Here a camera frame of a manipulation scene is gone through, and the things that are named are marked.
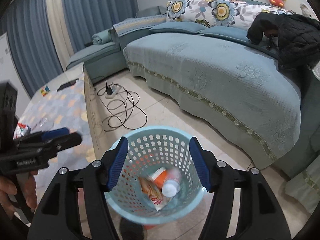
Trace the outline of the orange snack bag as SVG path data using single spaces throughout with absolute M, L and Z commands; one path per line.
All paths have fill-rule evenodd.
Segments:
M 149 178 L 138 177 L 141 191 L 148 197 L 156 211 L 161 211 L 172 200 L 172 197 L 166 197 L 161 189 Z

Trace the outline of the floral pillow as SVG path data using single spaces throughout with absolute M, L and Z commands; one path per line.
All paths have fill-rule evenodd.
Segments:
M 293 14 L 291 10 L 246 0 L 181 0 L 167 3 L 168 22 L 195 22 L 208 28 L 223 26 L 248 30 L 261 12 Z

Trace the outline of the blue curtain left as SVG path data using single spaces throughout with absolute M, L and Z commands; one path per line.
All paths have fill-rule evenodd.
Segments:
M 62 74 L 46 0 L 14 0 L 1 18 L 3 33 L 7 34 L 13 62 L 29 96 Z

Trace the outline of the white refrigerator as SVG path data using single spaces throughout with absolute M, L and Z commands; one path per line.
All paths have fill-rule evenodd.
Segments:
M 7 33 L 1 35 L 1 81 L 9 80 L 18 91 L 17 103 L 20 108 L 25 109 L 30 102 L 25 87 L 16 70 L 7 37 Z

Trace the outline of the white bear plush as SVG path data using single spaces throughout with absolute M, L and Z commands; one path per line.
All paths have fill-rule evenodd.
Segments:
M 316 14 L 306 4 L 300 3 L 300 9 L 303 16 L 318 20 Z

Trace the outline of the blue curtain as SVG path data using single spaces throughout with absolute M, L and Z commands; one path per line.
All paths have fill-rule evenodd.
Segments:
M 7 34 L 13 62 L 29 96 L 62 74 L 46 0 L 14 0 L 1 18 L 3 33 Z
M 62 0 L 73 51 L 85 48 L 92 35 L 136 15 L 137 0 Z

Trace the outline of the rubik's cube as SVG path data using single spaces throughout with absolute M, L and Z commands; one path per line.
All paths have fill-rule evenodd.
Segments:
M 43 86 L 40 89 L 40 93 L 41 93 L 42 96 L 46 96 L 49 92 L 50 92 L 50 89 L 49 89 L 49 87 L 47 85 Z

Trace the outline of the blue small carton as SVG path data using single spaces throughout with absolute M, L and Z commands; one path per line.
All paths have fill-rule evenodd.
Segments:
M 28 125 L 18 122 L 14 130 L 14 139 L 28 135 L 31 131 L 31 128 Z

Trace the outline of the black smartphone on table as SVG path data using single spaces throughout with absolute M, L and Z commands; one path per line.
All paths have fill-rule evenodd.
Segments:
M 71 86 L 75 85 L 78 80 L 79 80 L 79 79 L 77 78 L 77 79 L 74 79 L 74 80 L 68 81 L 67 83 L 62 84 L 62 85 L 57 89 L 57 91 L 61 91 L 61 90 L 65 89 L 65 88 L 68 88 L 68 87 L 71 87 Z

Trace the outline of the light blue trash basket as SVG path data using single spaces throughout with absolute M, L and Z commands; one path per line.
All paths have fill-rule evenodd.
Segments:
M 117 185 L 106 201 L 121 217 L 138 224 L 164 224 L 186 216 L 205 189 L 197 175 L 191 135 L 169 126 L 127 133 L 128 152 Z

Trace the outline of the folded teal blanket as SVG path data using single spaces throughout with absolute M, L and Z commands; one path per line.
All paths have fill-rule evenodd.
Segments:
M 94 45 L 102 45 L 111 42 L 110 30 L 106 29 L 92 35 L 92 43 Z

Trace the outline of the patterned table cloth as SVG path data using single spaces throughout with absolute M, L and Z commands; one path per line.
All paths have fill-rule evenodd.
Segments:
M 50 92 L 30 102 L 19 122 L 31 128 L 32 132 L 51 131 L 68 128 L 71 133 L 78 132 L 82 136 L 79 146 L 59 152 L 57 157 L 50 159 L 49 167 L 40 170 L 36 176 L 38 190 L 45 190 L 59 168 L 67 167 L 77 170 L 86 167 L 96 159 L 90 127 L 88 123 L 85 89 L 92 94 L 88 77 L 81 73 L 76 77 L 74 85 L 57 91 L 49 86 Z

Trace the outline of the blue curtain right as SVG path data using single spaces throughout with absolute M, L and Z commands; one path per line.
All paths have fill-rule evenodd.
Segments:
M 136 15 L 137 0 L 62 0 L 73 51 L 85 48 L 92 35 Z

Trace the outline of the pink yellow-capped bottle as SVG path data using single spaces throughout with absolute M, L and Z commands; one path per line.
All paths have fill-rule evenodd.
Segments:
M 150 179 L 161 189 L 166 197 L 174 197 L 181 188 L 182 174 L 178 168 L 161 167 L 152 175 Z

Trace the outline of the teal sofa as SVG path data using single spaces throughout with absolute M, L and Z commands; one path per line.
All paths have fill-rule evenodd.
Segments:
M 106 29 L 118 45 L 116 72 L 128 68 L 180 108 L 206 120 L 259 168 L 288 177 L 318 156 L 319 94 L 312 74 L 280 69 L 276 60 L 238 43 L 184 33 L 150 33 L 162 15 L 128 18 Z

